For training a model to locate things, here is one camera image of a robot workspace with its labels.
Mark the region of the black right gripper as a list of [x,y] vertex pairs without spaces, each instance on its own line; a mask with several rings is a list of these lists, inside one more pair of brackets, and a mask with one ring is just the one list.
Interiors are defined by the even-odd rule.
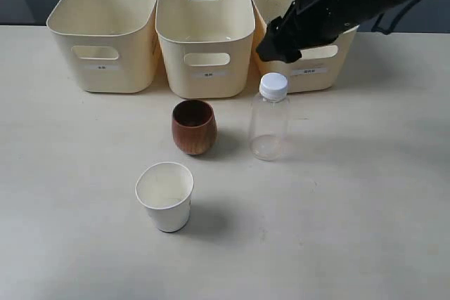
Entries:
[[264,62],[294,63],[300,49],[334,42],[373,17],[373,0],[293,0],[283,16],[270,21],[256,47]]

